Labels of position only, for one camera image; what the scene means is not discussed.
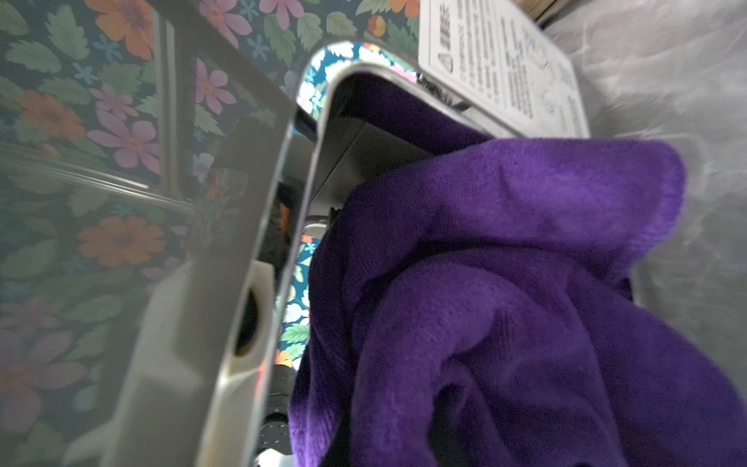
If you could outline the purple cleaning cloth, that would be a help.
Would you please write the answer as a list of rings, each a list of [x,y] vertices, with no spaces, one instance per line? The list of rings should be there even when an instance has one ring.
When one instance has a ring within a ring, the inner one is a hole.
[[[636,140],[492,140],[359,185],[309,270],[295,463],[434,466],[436,413],[473,466],[742,466],[746,410],[626,294],[686,169]]]

